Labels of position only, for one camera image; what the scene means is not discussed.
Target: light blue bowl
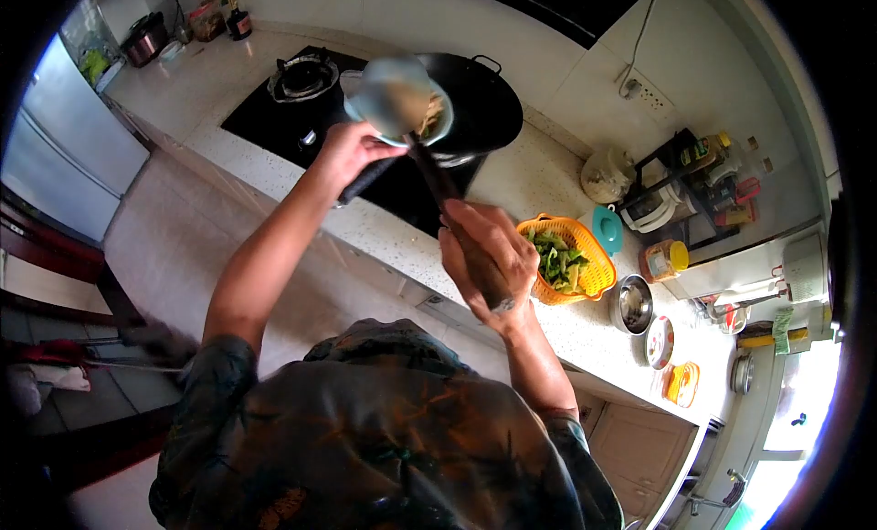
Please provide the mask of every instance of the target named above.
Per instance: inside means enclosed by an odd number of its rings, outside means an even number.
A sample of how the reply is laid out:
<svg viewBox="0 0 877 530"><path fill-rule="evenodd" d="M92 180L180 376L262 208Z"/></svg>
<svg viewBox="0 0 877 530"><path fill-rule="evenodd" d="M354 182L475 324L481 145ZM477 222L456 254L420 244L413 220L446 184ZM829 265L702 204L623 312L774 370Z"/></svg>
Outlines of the light blue bowl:
<svg viewBox="0 0 877 530"><path fill-rule="evenodd" d="M430 135L426 138L423 138L421 142L425 146L429 146L436 141L444 138L447 133L451 131L451 125L454 123L454 107L451 105L451 98L447 97L447 93L436 83L433 79L430 79L430 87L433 89L433 92L438 94L442 98L442 112L438 117L438 123L433 127L433 131L430 132ZM353 97L353 101L344 97L344 111L347 113L347 116L351 119L359 122L362 119L362 114L359 113L359 108L361 108L361 104L357 101L357 97ZM385 136L380 134L377 136L377 139L386 143L389 146L393 146L394 148L407 148L408 144L406 144L402 138Z"/></svg>

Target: hand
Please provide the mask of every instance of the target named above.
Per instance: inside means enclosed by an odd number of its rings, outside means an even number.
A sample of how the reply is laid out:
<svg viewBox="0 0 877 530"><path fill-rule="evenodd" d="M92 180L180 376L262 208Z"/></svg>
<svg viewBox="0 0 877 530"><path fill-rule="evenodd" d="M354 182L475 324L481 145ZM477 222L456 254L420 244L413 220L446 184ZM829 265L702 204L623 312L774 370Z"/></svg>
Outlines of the hand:
<svg viewBox="0 0 877 530"><path fill-rule="evenodd" d="M343 189L355 180L368 163L398 157L408 151L377 140L377 135L378 130L366 121L332 125L311 169L329 174Z"/></svg>
<svg viewBox="0 0 877 530"><path fill-rule="evenodd" d="M463 250L447 228L438 230L442 265L460 289L472 313L503 338L535 322L530 292L536 282L539 254L531 242L515 229L509 215L501 208L448 200L445 210L497 263L515 298L515 307L499 315L488 310L484 296L472 283L466 269Z"/></svg>

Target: person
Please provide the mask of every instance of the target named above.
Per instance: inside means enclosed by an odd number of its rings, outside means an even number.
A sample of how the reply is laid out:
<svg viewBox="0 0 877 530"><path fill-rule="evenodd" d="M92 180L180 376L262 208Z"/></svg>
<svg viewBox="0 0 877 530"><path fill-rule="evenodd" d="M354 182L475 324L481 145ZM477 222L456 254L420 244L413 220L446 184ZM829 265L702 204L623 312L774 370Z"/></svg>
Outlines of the person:
<svg viewBox="0 0 877 530"><path fill-rule="evenodd" d="M539 255L497 207L446 211L515 297L488 311L460 244L442 262L499 333L512 387L408 319L355 322L258 382L269 314L325 214L357 174L397 156L367 123L336 125L316 161L223 271L149 505L166 528L613 528L618 500L591 459L573 387L530 301Z"/></svg>

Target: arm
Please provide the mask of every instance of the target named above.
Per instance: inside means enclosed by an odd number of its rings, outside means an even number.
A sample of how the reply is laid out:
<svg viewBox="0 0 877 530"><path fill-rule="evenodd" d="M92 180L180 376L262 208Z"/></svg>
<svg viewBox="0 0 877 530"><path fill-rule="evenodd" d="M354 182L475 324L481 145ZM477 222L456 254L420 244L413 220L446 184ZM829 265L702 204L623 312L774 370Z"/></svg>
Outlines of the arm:
<svg viewBox="0 0 877 530"><path fill-rule="evenodd" d="M258 356L271 310L345 186L368 163L405 153L375 134L366 122L329 129L314 163L225 266L207 310L203 343L232 334Z"/></svg>
<svg viewBox="0 0 877 530"><path fill-rule="evenodd" d="M438 232L442 263L448 275L460 288L472 313L496 330L505 342L512 387L534 411L561 411L578 421L576 393L545 338L530 301L539 254L500 208L461 201L448 201L445 208L494 258L515 295L513 309L492 314L469 277L459 242L446 228Z"/></svg>

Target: gas stove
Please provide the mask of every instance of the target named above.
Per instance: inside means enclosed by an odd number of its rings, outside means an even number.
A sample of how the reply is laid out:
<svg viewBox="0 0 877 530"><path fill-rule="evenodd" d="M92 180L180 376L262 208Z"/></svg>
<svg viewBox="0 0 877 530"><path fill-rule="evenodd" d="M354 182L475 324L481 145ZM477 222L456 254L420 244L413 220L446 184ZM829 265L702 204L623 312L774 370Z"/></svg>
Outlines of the gas stove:
<svg viewBox="0 0 877 530"><path fill-rule="evenodd" d="M290 60L278 60L277 73L259 85L221 127L307 169L323 147L329 127L350 120L344 112L338 73L363 69L366 63L344 53L306 47ZM301 64L301 69L293 69ZM329 64L335 66L334 72ZM447 169L460 193L466 193L485 159L486 155L479 155ZM410 157L397 159L360 196L424 233L438 236L439 208Z"/></svg>

